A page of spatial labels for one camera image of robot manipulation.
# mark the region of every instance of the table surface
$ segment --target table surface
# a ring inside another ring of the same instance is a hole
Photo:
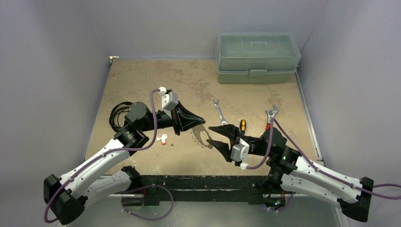
[[[127,207],[138,215],[156,218],[165,214],[170,202],[159,206]],[[291,206],[276,215],[264,205],[246,202],[174,202],[173,210],[164,219],[146,221],[121,212],[119,196],[104,198],[85,208],[68,227],[339,227],[334,207],[312,197],[294,196]]]
[[[117,104],[144,102],[150,108],[151,90],[166,87],[178,94],[183,106],[203,117],[205,125],[174,134],[173,128],[157,130],[158,136],[167,134],[167,144],[161,142],[148,150],[137,152],[111,168],[114,174],[123,166],[135,166],[142,175],[266,175],[269,167],[243,171],[228,163],[206,139],[228,142],[209,126],[220,125],[220,117],[212,99],[218,99],[228,123],[238,125],[246,119],[247,136],[259,137],[266,127],[266,110],[279,107],[276,119],[284,130],[306,153],[316,160],[309,125],[298,91],[295,76],[279,84],[219,84],[216,62],[213,60],[116,60],[110,68],[99,111],[93,127],[86,159],[98,152],[115,132],[109,125],[112,108]],[[156,109],[161,108],[161,97],[154,95]],[[152,138],[153,131],[145,132]],[[261,156],[249,155],[247,163],[254,166]]]

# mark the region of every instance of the adjustable wrench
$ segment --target adjustable wrench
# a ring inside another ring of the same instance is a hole
[[[270,123],[271,123],[271,119],[276,116],[276,114],[279,112],[279,108],[276,105],[273,105],[273,109],[271,110],[266,110],[267,116],[268,116],[268,120],[267,120],[267,124],[266,124],[266,130],[270,128]]]
[[[226,124],[228,124],[228,122],[224,119],[223,114],[222,114],[222,112],[221,112],[221,110],[220,110],[220,106],[218,105],[218,99],[216,99],[216,101],[214,101],[214,99],[213,99],[212,102],[213,102],[214,105],[216,106],[217,111],[218,111],[218,114],[220,115],[220,119],[221,119],[220,125],[226,125]]]

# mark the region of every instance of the robotic arm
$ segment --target robotic arm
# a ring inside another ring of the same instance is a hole
[[[270,171],[265,182],[257,187],[269,192],[287,191],[309,195],[341,208],[342,213],[349,218],[367,222],[371,195],[360,188],[371,192],[374,183],[372,179],[345,176],[314,163],[302,152],[286,146],[287,139],[274,127],[270,127],[259,138],[242,136],[239,128],[232,124],[209,129],[229,138],[230,145],[207,140],[227,162],[234,161],[242,169],[255,169],[245,163],[247,156],[265,157],[262,162],[267,160]],[[266,153],[269,143],[270,152]]]
[[[48,206],[61,224],[74,221],[85,207],[110,194],[143,186],[140,174],[130,166],[112,176],[99,178],[136,152],[121,148],[141,148],[149,141],[142,132],[153,130],[154,122],[159,129],[173,127],[176,135],[205,123],[203,118],[186,110],[178,101],[178,95],[171,90],[161,87],[159,94],[163,96],[162,110],[156,113],[156,119],[153,119],[152,112],[144,103],[133,103],[125,115],[128,124],[100,151],[68,173],[60,177],[50,175],[45,179],[44,201],[50,203]]]
[[[162,95],[162,110],[155,113],[153,101],[152,112],[142,102],[133,103],[125,115],[127,123],[100,151],[68,173],[60,177],[50,175],[45,179],[46,222],[53,221],[47,220],[48,209],[65,225],[78,218],[86,207],[110,194],[143,187],[142,176],[131,166],[100,178],[114,165],[153,144],[156,135],[150,145],[142,148],[149,141],[143,131],[155,129],[156,124],[159,129],[173,127],[176,135],[180,135],[182,131],[205,123],[203,118],[186,110],[171,90],[161,87],[155,91]],[[370,178],[348,177],[314,163],[299,148],[295,150],[286,146],[287,139],[273,126],[259,138],[241,135],[239,128],[231,124],[209,129],[229,138],[229,144],[207,140],[227,162],[234,161],[242,169],[255,169],[264,162],[270,166],[265,180],[255,183],[255,188],[270,194],[287,191],[309,195],[341,208],[352,219],[367,221],[371,200],[368,192],[373,190]],[[264,158],[259,165],[251,167],[246,163],[248,155]],[[276,206],[276,209],[283,204],[285,202],[279,205],[265,202],[266,206]]]

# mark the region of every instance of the green plastic toolbox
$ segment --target green plastic toolbox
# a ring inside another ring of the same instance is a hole
[[[301,54],[289,32],[221,33],[216,45],[219,83],[282,83]]]

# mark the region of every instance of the white wall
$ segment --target white wall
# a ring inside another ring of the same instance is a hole
[[[214,57],[219,32],[293,31],[300,49],[329,0],[83,0],[110,55]]]
[[[43,180],[82,162],[108,56],[79,0],[0,1],[0,220],[44,226]]]
[[[401,183],[400,15],[397,0],[331,0],[300,63],[325,164],[376,183]],[[401,201],[372,201],[352,226],[400,226]]]

